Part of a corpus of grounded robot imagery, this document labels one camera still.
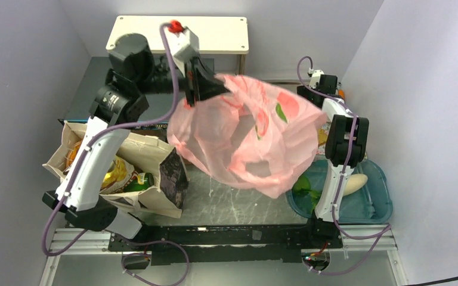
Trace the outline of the green pepper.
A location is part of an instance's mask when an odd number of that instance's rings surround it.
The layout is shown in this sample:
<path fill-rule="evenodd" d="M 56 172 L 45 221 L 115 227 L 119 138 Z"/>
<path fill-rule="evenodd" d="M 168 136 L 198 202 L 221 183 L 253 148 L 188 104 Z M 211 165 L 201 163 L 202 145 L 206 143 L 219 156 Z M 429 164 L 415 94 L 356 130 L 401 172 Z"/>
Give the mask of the green pepper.
<path fill-rule="evenodd" d="M 292 187 L 295 195 L 307 195 L 311 191 L 311 184 L 305 175 L 301 175 Z"/>

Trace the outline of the beige canvas tote bag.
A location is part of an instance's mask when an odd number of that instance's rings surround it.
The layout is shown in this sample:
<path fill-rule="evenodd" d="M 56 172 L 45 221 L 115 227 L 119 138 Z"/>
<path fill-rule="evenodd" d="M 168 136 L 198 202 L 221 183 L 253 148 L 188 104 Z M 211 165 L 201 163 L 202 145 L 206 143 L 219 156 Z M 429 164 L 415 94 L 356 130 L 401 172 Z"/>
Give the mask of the beige canvas tote bag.
<path fill-rule="evenodd" d="M 117 155 L 140 171 L 151 173 L 148 189 L 101 195 L 127 212 L 155 213 L 179 219 L 188 188 L 187 171 L 176 149 L 155 136 L 131 133 Z"/>

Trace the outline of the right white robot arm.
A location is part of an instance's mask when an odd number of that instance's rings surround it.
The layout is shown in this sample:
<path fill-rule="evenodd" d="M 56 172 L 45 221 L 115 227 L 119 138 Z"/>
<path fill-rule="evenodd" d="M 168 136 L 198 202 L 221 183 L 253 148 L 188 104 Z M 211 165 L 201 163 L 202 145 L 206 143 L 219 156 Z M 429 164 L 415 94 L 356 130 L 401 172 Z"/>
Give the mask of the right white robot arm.
<path fill-rule="evenodd" d="M 359 119 L 344 99 L 336 96 L 336 76 L 324 74 L 322 70 L 310 70 L 308 75 L 310 82 L 305 89 L 330 122 L 324 146 L 326 180 L 320 200 L 308 220 L 312 227 L 304 233 L 308 245 L 319 247 L 327 240 L 341 236 L 339 207 L 349 177 L 365 156 L 369 120 Z"/>

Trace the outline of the white radish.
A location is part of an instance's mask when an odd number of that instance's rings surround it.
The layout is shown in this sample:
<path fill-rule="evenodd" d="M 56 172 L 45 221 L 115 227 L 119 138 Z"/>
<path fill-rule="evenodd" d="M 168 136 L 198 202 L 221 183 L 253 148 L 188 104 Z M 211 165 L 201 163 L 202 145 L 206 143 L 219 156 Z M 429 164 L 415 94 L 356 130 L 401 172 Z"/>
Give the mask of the white radish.
<path fill-rule="evenodd" d="M 358 191 L 363 186 L 365 186 L 367 181 L 368 181 L 368 176 L 365 174 L 351 175 L 348 178 L 347 183 L 345 185 L 343 196 L 347 196 L 347 195 L 353 194 L 354 192 Z"/>

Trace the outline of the pink plastic grocery bag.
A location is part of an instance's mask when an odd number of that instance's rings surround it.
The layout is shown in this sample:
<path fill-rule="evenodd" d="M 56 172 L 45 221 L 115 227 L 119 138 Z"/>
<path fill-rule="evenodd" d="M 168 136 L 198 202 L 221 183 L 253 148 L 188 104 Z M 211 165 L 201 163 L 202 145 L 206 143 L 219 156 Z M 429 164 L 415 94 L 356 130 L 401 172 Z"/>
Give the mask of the pink plastic grocery bag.
<path fill-rule="evenodd" d="M 294 92 L 249 76 L 217 79 L 226 93 L 194 106 L 178 103 L 168 142 L 222 184 L 281 196 L 313 162 L 326 113 Z"/>

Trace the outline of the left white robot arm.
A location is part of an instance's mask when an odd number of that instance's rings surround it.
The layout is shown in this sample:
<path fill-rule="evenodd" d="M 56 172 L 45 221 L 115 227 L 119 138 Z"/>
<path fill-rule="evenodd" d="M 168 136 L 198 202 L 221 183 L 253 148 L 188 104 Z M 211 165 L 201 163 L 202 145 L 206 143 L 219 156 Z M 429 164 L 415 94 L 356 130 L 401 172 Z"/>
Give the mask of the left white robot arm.
<path fill-rule="evenodd" d="M 178 98 L 184 92 L 187 104 L 195 105 L 226 92 L 203 65 L 199 38 L 191 30 L 175 33 L 172 42 L 163 44 L 169 67 L 160 71 L 145 36 L 131 33 L 117 40 L 109 51 L 111 67 L 91 105 L 75 160 L 60 186 L 42 197 L 73 226 L 119 234 L 132 250 L 146 245 L 146 225 L 106 201 L 100 186 L 118 149 L 148 109 L 147 95 L 172 93 Z"/>

